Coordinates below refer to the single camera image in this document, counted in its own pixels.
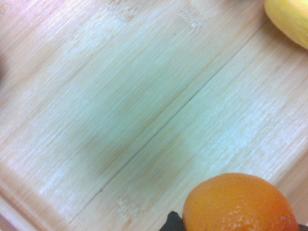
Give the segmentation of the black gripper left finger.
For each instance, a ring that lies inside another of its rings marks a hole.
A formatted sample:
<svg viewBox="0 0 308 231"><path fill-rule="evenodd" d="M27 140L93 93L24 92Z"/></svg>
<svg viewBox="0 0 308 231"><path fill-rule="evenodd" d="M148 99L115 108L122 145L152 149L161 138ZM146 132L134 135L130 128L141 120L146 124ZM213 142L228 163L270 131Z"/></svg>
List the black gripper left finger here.
<svg viewBox="0 0 308 231"><path fill-rule="evenodd" d="M169 212L166 222L160 228L160 231L185 231L182 218L175 211Z"/></svg>

